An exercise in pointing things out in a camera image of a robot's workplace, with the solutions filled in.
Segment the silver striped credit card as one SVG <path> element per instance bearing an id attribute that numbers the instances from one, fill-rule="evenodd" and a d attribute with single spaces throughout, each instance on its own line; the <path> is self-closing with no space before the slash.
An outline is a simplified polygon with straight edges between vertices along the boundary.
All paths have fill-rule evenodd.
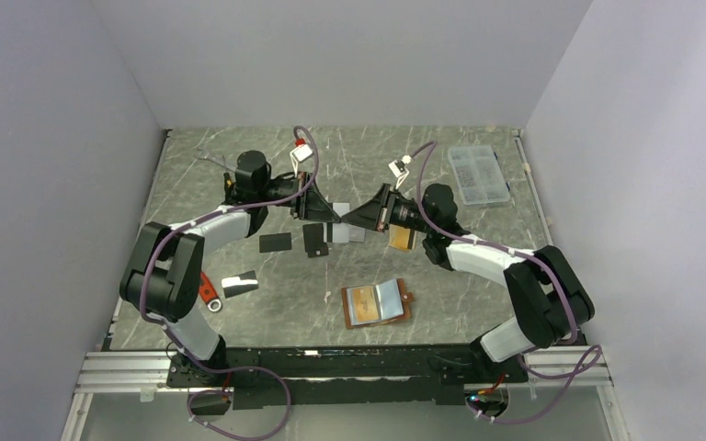
<path id="1" fill-rule="evenodd" d="M 342 202 L 334 202 L 332 208 L 339 217 L 351 211 L 350 205 Z M 364 243 L 365 239 L 366 231 L 355 225 L 344 222 L 328 222 L 324 226 L 324 240 L 326 243 Z"/>

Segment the orange credit card stack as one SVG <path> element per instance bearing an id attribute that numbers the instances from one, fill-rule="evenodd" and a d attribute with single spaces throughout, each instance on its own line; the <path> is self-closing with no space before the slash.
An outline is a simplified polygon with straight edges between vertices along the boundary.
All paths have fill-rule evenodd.
<path id="1" fill-rule="evenodd" d="M 416 246 L 416 232 L 412 229 L 391 225 L 388 245 L 394 249 L 409 252 Z"/>

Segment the black card with chip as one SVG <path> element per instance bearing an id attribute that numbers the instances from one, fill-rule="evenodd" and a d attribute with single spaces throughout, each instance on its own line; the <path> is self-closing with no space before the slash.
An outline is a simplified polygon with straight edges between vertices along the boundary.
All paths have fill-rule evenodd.
<path id="1" fill-rule="evenodd" d="M 302 238 L 305 253 L 309 258 L 328 255 L 328 245 L 325 241 L 325 225 L 323 223 L 303 225 Z"/>

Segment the brown leather card holder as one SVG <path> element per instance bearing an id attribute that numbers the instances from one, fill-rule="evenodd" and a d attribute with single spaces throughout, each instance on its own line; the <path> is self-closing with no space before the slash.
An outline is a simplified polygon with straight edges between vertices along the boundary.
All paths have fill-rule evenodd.
<path id="1" fill-rule="evenodd" d="M 414 294 L 402 278 L 380 284 L 341 289 L 342 312 L 348 330 L 411 319 Z"/>

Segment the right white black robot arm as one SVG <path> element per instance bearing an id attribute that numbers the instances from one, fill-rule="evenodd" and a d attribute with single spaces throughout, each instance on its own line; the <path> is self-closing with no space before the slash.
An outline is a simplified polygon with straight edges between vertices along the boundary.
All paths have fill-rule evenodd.
<path id="1" fill-rule="evenodd" d="M 447 185 L 429 185 L 420 201 L 382 185 L 375 197 L 342 220 L 376 232 L 394 226 L 422 232 L 432 264 L 474 274 L 507 289 L 514 316 L 474 341 L 469 360 L 476 378 L 495 379 L 510 358 L 573 338 L 579 326 L 594 317 L 593 301 L 559 248 L 523 250 L 489 243 L 463 229 L 457 214 Z"/>

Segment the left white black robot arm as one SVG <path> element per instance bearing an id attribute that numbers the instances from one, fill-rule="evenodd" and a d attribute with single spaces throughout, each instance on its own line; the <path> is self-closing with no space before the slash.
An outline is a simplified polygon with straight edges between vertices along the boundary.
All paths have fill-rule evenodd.
<path id="1" fill-rule="evenodd" d="M 338 222 L 316 177 L 316 171 L 273 175 L 262 152 L 247 151 L 224 172 L 224 200 L 216 209 L 184 222 L 142 226 L 120 281 L 120 297 L 164 330 L 203 385 L 220 383 L 229 367 L 224 338 L 196 306 L 205 255 L 253 236 L 271 207 L 287 207 L 302 221 Z"/>

